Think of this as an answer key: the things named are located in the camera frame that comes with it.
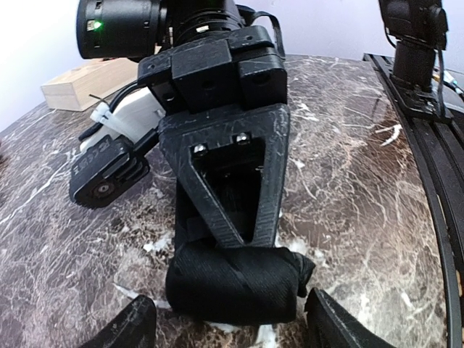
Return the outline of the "black necktie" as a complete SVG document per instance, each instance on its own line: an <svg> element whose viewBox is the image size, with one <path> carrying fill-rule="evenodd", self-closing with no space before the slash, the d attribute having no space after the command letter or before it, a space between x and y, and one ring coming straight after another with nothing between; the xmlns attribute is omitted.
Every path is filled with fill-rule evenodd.
<svg viewBox="0 0 464 348"><path fill-rule="evenodd" d="M286 247L223 249L181 184L165 294L174 312L234 326L289 323L307 296L315 263Z"/></svg>

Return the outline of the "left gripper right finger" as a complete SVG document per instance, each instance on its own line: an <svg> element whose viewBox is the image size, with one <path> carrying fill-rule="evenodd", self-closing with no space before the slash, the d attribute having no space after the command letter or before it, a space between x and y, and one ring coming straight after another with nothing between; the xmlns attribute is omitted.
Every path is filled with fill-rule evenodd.
<svg viewBox="0 0 464 348"><path fill-rule="evenodd" d="M309 335L307 347L393 347L369 331L324 290L310 291L304 311Z"/></svg>

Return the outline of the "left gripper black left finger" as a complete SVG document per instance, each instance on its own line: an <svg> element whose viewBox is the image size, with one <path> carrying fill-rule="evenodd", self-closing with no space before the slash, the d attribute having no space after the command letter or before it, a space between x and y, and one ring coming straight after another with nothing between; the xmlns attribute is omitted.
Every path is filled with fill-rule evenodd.
<svg viewBox="0 0 464 348"><path fill-rule="evenodd" d="M81 347L154 347L156 328L157 310L153 301L145 295L139 295Z"/></svg>

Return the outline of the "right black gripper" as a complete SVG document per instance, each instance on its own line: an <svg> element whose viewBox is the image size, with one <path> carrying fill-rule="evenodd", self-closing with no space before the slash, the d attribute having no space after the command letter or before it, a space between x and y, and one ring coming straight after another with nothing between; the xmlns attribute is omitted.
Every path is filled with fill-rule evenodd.
<svg viewBox="0 0 464 348"><path fill-rule="evenodd" d="M213 32L147 57L138 84L170 115L159 122L159 148L176 176L176 232L205 233L223 248L273 247L290 111L268 31Z"/></svg>

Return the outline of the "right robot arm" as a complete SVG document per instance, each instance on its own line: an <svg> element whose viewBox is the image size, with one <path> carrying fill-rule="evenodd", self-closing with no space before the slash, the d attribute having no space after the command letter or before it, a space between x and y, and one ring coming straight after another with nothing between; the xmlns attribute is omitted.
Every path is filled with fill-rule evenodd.
<svg viewBox="0 0 464 348"><path fill-rule="evenodd" d="M141 138L120 126L72 167L70 198L97 209L149 172L158 147L177 178L176 228L205 227L224 248L272 247L289 148L281 29L233 1L81 1L83 58L138 64L129 94L147 88L165 111Z"/></svg>

